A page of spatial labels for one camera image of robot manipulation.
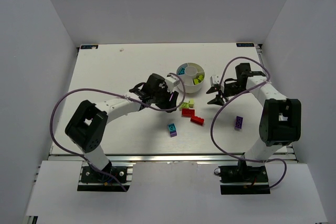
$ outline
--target wall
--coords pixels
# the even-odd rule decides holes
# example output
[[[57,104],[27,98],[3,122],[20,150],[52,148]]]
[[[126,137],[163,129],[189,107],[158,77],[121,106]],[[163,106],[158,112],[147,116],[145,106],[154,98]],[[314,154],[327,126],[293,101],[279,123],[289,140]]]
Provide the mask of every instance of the wall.
[[[84,43],[264,42],[286,0],[51,0]]]
[[[272,81],[301,100],[302,135],[294,148],[330,223],[336,223],[335,41],[336,0],[287,0],[264,44]]]
[[[0,216],[21,223],[76,48],[50,0],[0,0]]]

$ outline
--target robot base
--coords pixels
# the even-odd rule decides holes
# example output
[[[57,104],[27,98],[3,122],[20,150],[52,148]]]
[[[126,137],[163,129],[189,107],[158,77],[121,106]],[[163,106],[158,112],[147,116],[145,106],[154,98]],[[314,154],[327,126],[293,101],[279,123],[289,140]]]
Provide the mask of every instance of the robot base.
[[[242,194],[270,194],[268,189],[268,176],[264,166],[258,167],[258,171],[251,170],[239,173],[238,166],[220,166],[221,191],[222,195]]]
[[[111,168],[111,174],[114,175],[120,183],[122,183],[126,190],[129,189],[127,185],[127,167],[117,166]],[[78,184],[77,191],[121,191],[124,190],[115,182],[112,181],[107,185],[105,182],[109,181],[110,177],[99,176],[90,166],[84,166],[82,169],[80,183]]]

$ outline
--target building block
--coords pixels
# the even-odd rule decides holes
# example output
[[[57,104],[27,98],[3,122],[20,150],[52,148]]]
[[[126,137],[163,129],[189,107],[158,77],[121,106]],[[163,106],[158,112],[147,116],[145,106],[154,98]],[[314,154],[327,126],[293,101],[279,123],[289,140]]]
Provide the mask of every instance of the building block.
[[[189,100],[189,107],[190,107],[190,108],[193,108],[193,107],[194,107],[194,104],[195,104],[195,103],[194,103],[194,99],[190,99],[190,100]]]
[[[204,76],[202,74],[200,74],[197,78],[200,82],[202,82],[204,80]]]
[[[182,116],[191,118],[193,115],[195,115],[195,110],[182,109]]]
[[[184,74],[184,69],[185,69],[185,68],[181,68],[181,69],[180,69],[180,71],[178,72],[178,75],[179,75],[179,76],[182,75],[182,74]]]
[[[170,137],[174,137],[174,136],[177,136],[177,132],[176,131],[170,133]]]
[[[169,130],[169,133],[176,132],[175,124],[173,123],[168,124],[168,130]]]
[[[198,116],[194,116],[194,115],[191,116],[190,121],[193,122],[193,123],[197,123],[199,125],[203,125],[203,123],[204,123],[203,118],[199,118]]]
[[[241,130],[243,125],[243,118],[241,116],[237,116],[236,123],[235,123],[235,129]]]
[[[200,83],[200,81],[198,79],[193,79],[194,85],[197,85]]]
[[[182,109],[189,109],[189,103],[187,102],[182,103],[182,105],[180,106],[180,111],[182,111]]]

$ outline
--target red block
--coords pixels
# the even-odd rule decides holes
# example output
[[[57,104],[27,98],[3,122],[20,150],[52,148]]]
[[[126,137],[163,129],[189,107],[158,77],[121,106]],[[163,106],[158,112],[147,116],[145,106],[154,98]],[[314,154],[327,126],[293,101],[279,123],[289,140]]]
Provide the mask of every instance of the red block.
[[[194,123],[197,123],[199,125],[203,125],[203,123],[204,123],[203,118],[199,118],[198,116],[194,116],[194,115],[191,116],[190,121],[194,122]]]
[[[193,115],[195,115],[195,110],[182,109],[182,116],[186,116],[188,118],[191,118]]]

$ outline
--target dark purple block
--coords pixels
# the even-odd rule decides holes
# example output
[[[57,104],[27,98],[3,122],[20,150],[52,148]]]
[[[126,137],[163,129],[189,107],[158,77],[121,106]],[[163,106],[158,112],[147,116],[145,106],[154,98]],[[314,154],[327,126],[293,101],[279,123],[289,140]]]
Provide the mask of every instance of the dark purple block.
[[[170,137],[174,137],[174,136],[177,136],[177,132],[176,131],[173,131],[170,133]]]
[[[243,118],[241,116],[237,116],[236,118],[236,124],[235,124],[235,128],[236,129],[241,129],[243,125]]]

